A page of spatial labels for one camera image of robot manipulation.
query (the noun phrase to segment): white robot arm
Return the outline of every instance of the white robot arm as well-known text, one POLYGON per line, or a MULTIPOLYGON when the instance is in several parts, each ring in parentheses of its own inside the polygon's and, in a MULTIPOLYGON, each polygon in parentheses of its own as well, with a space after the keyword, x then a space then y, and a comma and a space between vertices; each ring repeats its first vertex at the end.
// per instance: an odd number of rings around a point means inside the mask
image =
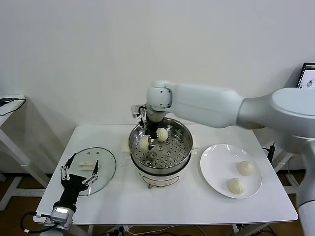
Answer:
POLYGON ((269 127, 286 151, 303 156, 307 173, 298 205, 306 236, 315 232, 315 92, 283 88, 269 95, 243 98, 233 90, 155 81, 147 91, 147 120, 160 122, 167 113, 215 128, 237 125, 269 127))

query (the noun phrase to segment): black cable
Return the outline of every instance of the black cable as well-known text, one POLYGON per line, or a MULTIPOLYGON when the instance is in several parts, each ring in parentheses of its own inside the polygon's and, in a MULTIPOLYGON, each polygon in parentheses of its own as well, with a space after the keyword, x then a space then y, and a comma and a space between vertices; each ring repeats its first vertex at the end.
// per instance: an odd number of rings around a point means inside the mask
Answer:
POLYGON ((173 236, 192 236, 192 235, 176 235, 176 234, 173 234, 171 232, 164 232, 164 233, 159 233, 159 234, 145 234, 143 236, 148 236, 148 235, 151 235, 151 236, 158 236, 158 235, 164 235, 164 234, 169 234, 169 235, 173 235, 173 236))
POLYGON ((268 227, 268 229, 271 230, 271 232, 274 234, 274 236, 278 236, 278 235, 273 231, 273 229, 272 229, 270 226, 267 226, 267 227, 268 227))
POLYGON ((12 111, 9 111, 9 112, 7 112, 7 113, 4 113, 4 114, 0 114, 1 117, 3 117, 3 116, 5 116, 5 115, 7 115, 7 114, 9 114, 9 113, 12 113, 12 112, 17 111, 18 109, 20 109, 20 108, 24 105, 24 103, 26 102, 26 99, 13 98, 12 100, 9 100, 9 101, 4 102, 4 103, 2 103, 2 104, 5 105, 5 104, 10 103, 10 102, 13 102, 13 101, 23 101, 23 102, 22 102, 22 104, 21 104, 18 108, 14 109, 14 110, 12 110, 12 111))
POLYGON ((268 226, 268 228, 270 230, 262 230, 262 231, 260 231, 260 232, 258 232, 256 234, 252 234, 252 236, 257 236, 257 235, 259 235, 261 233, 271 233, 273 236, 278 236, 269 226, 268 226))
POLYGON ((29 212, 26 212, 26 213, 22 216, 22 218, 21 218, 21 221, 20 221, 20 228, 21 228, 21 230, 23 230, 23 231, 24 231, 25 233, 27 233, 27 234, 39 234, 39 233, 43 233, 43 232, 46 232, 46 231, 48 231, 48 230, 51 230, 51 229, 53 229, 53 228, 55 228, 56 226, 59 225, 59 224, 54 224, 53 226, 50 226, 50 227, 48 227, 48 228, 46 228, 46 229, 37 230, 37 231, 35 231, 35 230, 28 230, 28 229, 24 228, 24 226, 23 226, 23 221, 24 221, 25 217, 28 216, 28 215, 36 216, 36 215, 37 215, 37 212, 36 212, 36 211, 29 211, 29 212))
POLYGON ((125 229, 123 228, 123 226, 120 226, 118 230, 120 233, 122 233, 122 236, 125 236, 125 229))

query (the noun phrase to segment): wooden floor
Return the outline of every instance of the wooden floor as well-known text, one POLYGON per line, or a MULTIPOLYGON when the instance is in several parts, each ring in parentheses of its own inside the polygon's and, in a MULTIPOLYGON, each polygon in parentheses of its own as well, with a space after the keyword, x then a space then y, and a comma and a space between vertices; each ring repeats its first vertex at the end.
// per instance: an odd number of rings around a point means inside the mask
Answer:
MULTIPOLYGON (((284 175, 279 174, 279 179, 284 186, 288 185, 284 175)), ((303 179, 304 174, 294 174, 295 178, 300 182, 303 179)), ((0 182, 0 198, 5 194, 10 183, 13 181, 13 177, 9 177, 6 182, 0 182)), ((42 186, 32 177, 24 177, 20 188, 42 188, 42 186)), ((289 195, 293 204, 295 204, 295 195, 289 195)), ((20 219, 22 215, 27 211, 35 211, 37 205, 40 202, 40 198, 33 197, 13 197, 4 211, 0 211, 0 235, 2 236, 26 236, 22 230, 20 230, 20 219)), ((43 226, 36 224, 32 221, 32 217, 28 217, 25 220, 25 226, 29 229, 39 230, 43 226)), ((288 223, 276 223, 271 224, 270 227, 278 236, 303 236, 302 227, 300 221, 288 223)), ((93 236, 97 236, 110 229, 110 226, 95 226, 93 236)), ((141 233, 152 230, 163 229, 164 227, 157 226, 137 226, 133 227, 130 231, 133 233, 141 233)), ((230 236, 233 234, 232 226, 230 225, 216 225, 216 226, 201 226, 208 236, 230 236)), ((202 231, 196 226, 178 226, 170 228, 168 232, 177 235, 191 235, 191 236, 204 236, 202 231)), ((272 236, 270 233, 261 233, 260 236, 272 236)))

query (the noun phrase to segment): robotic hand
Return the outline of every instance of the robotic hand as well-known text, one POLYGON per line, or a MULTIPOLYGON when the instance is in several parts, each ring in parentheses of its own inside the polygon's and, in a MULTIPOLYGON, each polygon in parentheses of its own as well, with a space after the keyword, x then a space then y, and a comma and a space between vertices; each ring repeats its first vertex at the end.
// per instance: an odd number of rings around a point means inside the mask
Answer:
POLYGON ((91 184, 98 179, 98 160, 94 166, 92 176, 85 178, 74 174, 69 174, 68 170, 76 153, 61 166, 61 184, 64 187, 60 200, 55 202, 50 215, 40 214, 39 212, 27 212, 21 219, 20 227, 27 234, 41 233, 41 236, 62 236, 63 232, 69 231, 72 225, 72 217, 77 210, 76 202, 81 191, 87 190, 91 184), (24 218, 27 215, 36 217, 46 217, 46 229, 31 231, 23 226, 24 218))
MULTIPOLYGON (((286 151, 301 154, 307 172, 298 205, 306 236, 315 232, 315 92, 283 88, 269 95, 243 98, 233 90, 155 81, 147 91, 147 130, 154 133, 167 113, 214 128, 237 125, 246 129, 269 127, 286 151)), ((134 117, 141 107, 133 107, 134 117)))

